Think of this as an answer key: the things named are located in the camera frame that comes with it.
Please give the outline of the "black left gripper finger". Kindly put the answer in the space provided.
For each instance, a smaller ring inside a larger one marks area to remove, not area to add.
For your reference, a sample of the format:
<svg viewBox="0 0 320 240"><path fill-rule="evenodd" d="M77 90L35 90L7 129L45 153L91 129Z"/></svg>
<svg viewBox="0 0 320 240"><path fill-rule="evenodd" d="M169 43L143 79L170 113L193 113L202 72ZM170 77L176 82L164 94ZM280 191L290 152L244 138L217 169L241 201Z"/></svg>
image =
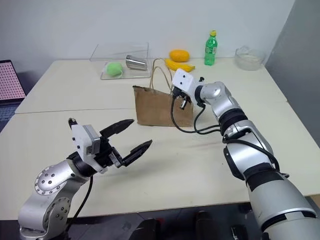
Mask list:
<svg viewBox="0 0 320 240"><path fill-rule="evenodd" d="M134 121L135 121L134 119L121 120L119 122L116 122L116 123L104 128L99 133L101 134L101 136L103 136L105 138L109 138L112 135L119 134L122 131L124 131L125 129L127 129Z"/></svg>
<svg viewBox="0 0 320 240"><path fill-rule="evenodd" d="M124 167L128 167L130 164L132 164L134 161L140 158L148 150L152 142L153 140L151 139L132 149L130 151L130 154L122 159L121 165Z"/></svg>

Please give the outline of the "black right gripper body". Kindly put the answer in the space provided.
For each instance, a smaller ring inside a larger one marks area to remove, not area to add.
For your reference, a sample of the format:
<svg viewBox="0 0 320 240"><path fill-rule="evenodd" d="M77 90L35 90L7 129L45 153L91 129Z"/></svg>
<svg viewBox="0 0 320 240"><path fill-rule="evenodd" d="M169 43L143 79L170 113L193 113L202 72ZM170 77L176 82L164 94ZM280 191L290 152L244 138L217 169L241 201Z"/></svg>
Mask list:
<svg viewBox="0 0 320 240"><path fill-rule="evenodd" d="M191 98L186 93L184 93L181 89L179 89L178 87L174 86L173 90L172 90L172 103L171 103L171 109L172 110L174 109L175 101L178 98L182 99L182 101L181 101L181 103L179 105L179 108L181 110L185 110L185 108L191 108L193 106Z"/></svg>

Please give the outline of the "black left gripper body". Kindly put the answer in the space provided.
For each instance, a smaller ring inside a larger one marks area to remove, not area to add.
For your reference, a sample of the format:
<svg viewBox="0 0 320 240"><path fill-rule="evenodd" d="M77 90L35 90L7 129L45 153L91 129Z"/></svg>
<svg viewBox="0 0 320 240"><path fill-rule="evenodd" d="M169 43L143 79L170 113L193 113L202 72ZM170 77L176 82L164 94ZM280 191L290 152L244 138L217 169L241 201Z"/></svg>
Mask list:
<svg viewBox="0 0 320 240"><path fill-rule="evenodd" d="M124 166L123 158L117 149L110 145L109 139L101 136L99 153L95 154L94 160L103 168L115 165L117 168Z"/></svg>

